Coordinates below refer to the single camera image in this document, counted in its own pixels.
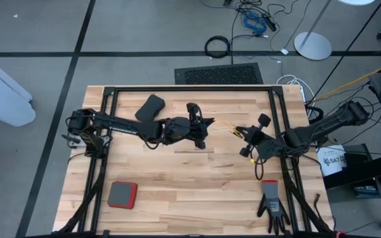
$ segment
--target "white cable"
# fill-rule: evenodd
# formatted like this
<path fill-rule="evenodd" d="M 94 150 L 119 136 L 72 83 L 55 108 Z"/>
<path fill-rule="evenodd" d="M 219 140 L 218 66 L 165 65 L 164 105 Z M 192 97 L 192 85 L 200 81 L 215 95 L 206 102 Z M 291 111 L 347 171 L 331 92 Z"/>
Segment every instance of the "white cable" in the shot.
<path fill-rule="evenodd" d="M 314 92 L 311 90 L 310 86 L 308 86 L 308 84 L 306 84 L 302 79 L 297 78 L 295 75 L 283 75 L 282 77 L 279 77 L 277 79 L 276 84 L 280 84 L 280 80 L 284 79 L 285 77 L 292 77 L 292 80 L 290 80 L 286 83 L 288 85 L 299 85 L 299 86 L 303 87 L 301 85 L 301 83 L 303 83 L 308 88 L 308 90 L 310 90 L 312 98 L 313 98 L 313 100 L 315 100 Z M 311 113 L 312 113 L 312 110 L 310 110 L 310 112 L 308 113 L 308 118 L 311 116 Z"/>

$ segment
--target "white stand base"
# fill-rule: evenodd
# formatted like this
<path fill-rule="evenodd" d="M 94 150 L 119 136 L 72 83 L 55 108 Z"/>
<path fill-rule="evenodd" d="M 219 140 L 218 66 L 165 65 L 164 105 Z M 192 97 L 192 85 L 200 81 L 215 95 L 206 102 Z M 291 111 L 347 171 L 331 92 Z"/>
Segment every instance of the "white stand base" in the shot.
<path fill-rule="evenodd" d="M 324 60 L 331 55 L 330 41 L 315 32 L 311 32 L 305 44 L 301 47 L 302 41 L 308 32 L 303 32 L 295 38 L 294 46 L 301 56 L 311 60 Z"/>

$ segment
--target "yellow cable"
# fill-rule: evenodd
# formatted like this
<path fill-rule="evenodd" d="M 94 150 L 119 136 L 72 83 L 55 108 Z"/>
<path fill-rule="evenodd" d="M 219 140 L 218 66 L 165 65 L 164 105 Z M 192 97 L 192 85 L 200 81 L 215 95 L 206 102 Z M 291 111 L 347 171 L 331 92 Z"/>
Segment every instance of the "yellow cable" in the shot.
<path fill-rule="evenodd" d="M 332 91 L 330 91 L 330 92 L 328 92 L 328 93 L 326 93 L 326 94 L 324 94 L 324 95 L 322 95 L 322 96 L 316 98 L 316 99 L 313 100 L 311 103 L 313 103 L 313 102 L 317 102 L 317 101 L 319 101 L 319 100 L 321 100 L 321 99 L 324 99 L 325 97 L 328 97 L 328 96 L 330 96 L 330 95 L 332 95 L 332 94 L 335 94 L 337 91 L 340 91 L 340 90 L 342 90 L 342 89 L 344 89 L 344 88 L 346 88 L 346 87 L 349 87 L 349 86 L 351 86 L 351 85 L 354 85 L 355 83 L 358 83 L 359 81 L 362 81 L 363 79 L 366 79 L 367 77 L 370 77 L 371 75 L 374 75 L 375 73 L 378 73 L 378 72 L 380 72 L 380 71 L 381 71 L 381 68 L 380 68 L 380 69 L 377 69 L 376 71 L 373 71 L 373 72 L 371 72 L 371 73 L 369 73 L 369 74 L 366 74 L 366 75 L 364 75 L 364 76 L 362 76 L 362 77 L 359 77 L 358 79 L 355 79 L 354 81 L 352 81 L 352 82 L 350 82 L 350 83 L 347 83 L 347 84 L 345 84 L 345 85 L 342 85 L 342 86 L 338 87 L 337 89 L 332 90 Z"/>
<path fill-rule="evenodd" d="M 232 125 L 232 124 L 230 124 L 230 123 L 227 123 L 227 122 L 225 122 L 225 121 L 223 121 L 223 120 L 219 120 L 219 119 L 215 119 L 215 122 L 221 122 L 221 123 L 225 124 L 225 125 L 230 129 L 230 132 L 231 132 L 232 134 L 235 134 L 236 136 L 240 135 L 240 137 L 242 136 L 242 135 L 240 134 L 240 132 L 238 132 L 238 131 L 236 130 L 236 127 L 235 127 L 234 125 Z"/>

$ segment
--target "black metal frame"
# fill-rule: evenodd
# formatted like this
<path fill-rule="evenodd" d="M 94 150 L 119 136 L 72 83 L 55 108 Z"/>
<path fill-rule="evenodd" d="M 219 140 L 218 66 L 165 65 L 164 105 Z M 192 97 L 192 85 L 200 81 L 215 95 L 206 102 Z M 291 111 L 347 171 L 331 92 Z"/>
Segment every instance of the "black metal frame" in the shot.
<path fill-rule="evenodd" d="M 286 111 L 286 103 L 284 101 L 284 95 L 283 95 L 283 89 L 282 86 L 194 86 L 194 87 L 172 87 L 172 86 L 164 86 L 164 87 L 105 87 L 103 92 L 103 101 L 101 103 L 101 111 L 106 110 L 106 105 L 108 102 L 108 97 L 112 95 L 112 104 L 111 104 L 111 110 L 110 110 L 110 116 L 115 115 L 116 113 L 116 103 L 118 99 L 118 94 L 122 91 L 264 91 L 268 92 L 269 94 L 269 101 L 270 101 L 270 107 L 272 111 L 272 117 L 273 117 L 273 123 L 275 125 L 275 133 L 280 133 L 280 125 L 278 121 L 278 115 L 276 110 L 276 103 L 275 103 L 275 95 L 278 96 L 280 107 L 282 110 L 282 117 L 284 120 L 284 127 L 286 129 L 290 128 L 289 119 Z M 106 133 L 107 136 L 111 136 L 111 131 L 108 131 Z M 117 238 L 127 238 L 127 237 L 133 237 L 133 238 L 191 238 L 191 237 L 204 237 L 204 238 L 231 238 L 231 237 L 244 237 L 244 238 L 272 238 L 272 237 L 283 237 L 283 238 L 310 238 L 310 237 L 324 237 L 324 238 L 335 238 L 335 233 L 330 230 L 328 227 L 325 227 L 326 224 L 320 222 L 321 219 L 317 217 L 317 215 L 314 213 L 314 211 L 310 208 L 308 203 L 304 199 L 304 189 L 302 188 L 302 180 L 298 168 L 298 164 L 296 162 L 296 158 L 291 158 L 292 164 L 294 166 L 294 180 L 296 181 L 296 184 L 292 182 L 292 179 L 290 177 L 290 174 L 288 173 L 288 167 L 286 164 L 286 157 L 280 158 L 280 164 L 282 167 L 282 173 L 283 173 L 283 181 L 284 186 L 286 189 L 286 198 L 288 200 L 288 213 L 290 215 L 290 220 L 292 223 L 292 230 L 293 235 L 290 234 L 289 231 L 286 231 L 284 235 L 110 235 L 108 230 L 104 230 L 102 235 L 97 235 L 97 225 L 98 225 L 98 218 L 99 218 L 99 210 L 101 207 L 101 200 L 102 200 L 102 191 L 103 191 L 103 184 L 105 179 L 105 172 L 106 172 L 106 166 L 107 166 L 107 159 L 108 159 L 108 152 L 109 152 L 110 144 L 108 144 L 108 147 L 106 149 L 105 156 L 101 158 L 101 166 L 100 166 L 100 172 L 98 175 L 97 182 L 93 185 L 93 175 L 95 173 L 96 169 L 96 160 L 95 158 L 91 158 L 91 163 L 89 165 L 89 171 L 87 176 L 87 182 L 86 182 L 86 188 L 85 188 L 85 195 L 84 195 L 84 201 L 86 202 L 82 203 L 81 207 L 87 206 L 89 202 L 93 199 L 93 194 L 95 195 L 95 205 L 92 215 L 92 221 L 91 221 L 91 230 L 90 231 L 84 231 L 84 225 L 86 220 L 86 212 L 81 213 L 84 209 L 79 207 L 79 210 L 76 211 L 76 213 L 81 214 L 81 217 L 77 216 L 76 214 L 74 217 L 69 220 L 67 225 L 59 230 L 58 232 L 55 232 L 51 235 L 38 235 L 33 236 L 29 238 L 94 238 L 94 237 L 102 237 L 102 238 L 109 238 L 109 237 L 117 237 Z M 298 220 L 296 218 L 295 213 L 295 206 L 293 197 L 297 199 L 298 203 L 300 204 L 300 207 L 302 209 L 302 215 L 304 220 L 304 226 L 305 231 L 299 231 L 298 228 Z M 75 225 L 76 219 L 79 219 L 79 227 L 77 232 L 72 233 L 73 226 Z M 312 222 L 319 231 L 318 233 L 312 232 L 310 227 L 310 222 Z M 342 234 L 340 237 L 353 237 L 353 238 L 363 238 L 363 236 L 358 235 L 345 235 Z"/>
<path fill-rule="evenodd" d="M 285 129 L 290 128 L 289 119 L 288 119 L 288 115 L 287 115 L 287 111 L 286 111 L 286 103 L 284 101 L 282 86 L 263 86 L 263 85 L 260 85 L 260 86 L 209 86 L 209 87 L 204 87 L 204 86 L 193 86 L 193 87 L 172 87 L 172 86 L 165 86 L 165 87 L 162 87 L 162 86 L 161 87 L 105 87 L 104 93 L 103 93 L 103 101 L 101 103 L 101 111 L 106 110 L 108 97 L 112 95 L 113 100 L 112 100 L 110 115 L 114 116 L 116 113 L 116 102 L 117 102 L 118 94 L 120 92 L 130 92 L 130 91 L 261 91 L 261 92 L 268 92 L 269 100 L 270 100 L 270 107 L 271 107 L 271 111 L 272 111 L 272 115 L 273 115 L 273 124 L 275 126 L 275 132 L 277 134 L 280 133 L 280 126 L 279 126 L 278 114 L 277 114 L 276 103 L 275 103 L 275 95 L 278 96 L 278 99 L 280 102 L 280 107 L 282 109 L 282 117 L 284 119 Z M 108 156 L 102 158 L 100 173 L 102 173 L 103 176 L 105 176 L 107 159 L 108 159 Z M 294 168 L 296 168 L 294 171 L 296 186 L 297 186 L 300 194 L 302 196 L 304 196 L 304 189 L 302 188 L 302 180 L 301 180 L 299 168 L 296 164 L 295 158 L 292 159 L 292 164 L 293 164 Z M 87 182 L 86 182 L 84 197 L 86 197 L 89 194 L 89 192 L 92 188 L 95 169 L 96 169 L 96 159 L 92 158 L 91 164 L 89 165 L 89 171 L 88 171 L 88 175 L 87 175 Z M 287 168 L 287 165 L 285 163 L 285 166 L 282 167 L 282 171 L 287 173 L 287 170 L 288 170 L 288 168 Z M 93 210 L 90 232 L 96 233 L 96 231 L 97 231 L 99 210 L 101 207 L 102 189 L 103 188 L 101 188 L 101 190 L 99 192 L 97 192 L 97 194 L 96 194 L 95 207 Z M 291 193 L 290 189 L 287 187 L 286 187 L 286 198 L 288 200 L 288 211 L 289 211 L 290 220 L 291 220 L 291 224 L 292 224 L 292 230 L 293 230 L 293 233 L 296 233 L 299 231 L 298 220 L 296 218 L 295 205 L 294 205 L 292 193 Z M 310 221 L 309 221 L 307 215 L 304 212 L 302 212 L 302 214 L 303 214 L 305 230 L 311 231 Z M 84 232 L 85 220 L 86 220 L 86 212 L 81 216 L 81 219 L 79 221 L 78 230 L 77 230 L 78 232 Z M 121 237 L 121 236 L 110 235 L 110 237 Z"/>
<path fill-rule="evenodd" d="M 326 189 L 336 188 L 347 184 L 356 184 L 355 186 L 375 186 L 381 196 L 381 158 L 373 160 L 367 147 L 363 144 L 366 155 L 356 155 L 357 159 L 367 161 L 357 163 L 356 166 L 349 166 L 344 170 L 324 177 Z"/>

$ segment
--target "blue cable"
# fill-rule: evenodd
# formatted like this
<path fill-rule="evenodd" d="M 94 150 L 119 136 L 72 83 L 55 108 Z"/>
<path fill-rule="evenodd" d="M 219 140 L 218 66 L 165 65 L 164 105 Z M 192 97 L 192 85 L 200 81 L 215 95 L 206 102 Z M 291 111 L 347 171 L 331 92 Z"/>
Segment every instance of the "blue cable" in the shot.
<path fill-rule="evenodd" d="M 247 11 L 245 14 L 241 14 L 241 21 L 242 26 L 251 29 L 253 34 L 262 35 L 267 30 L 265 19 L 253 11 Z"/>

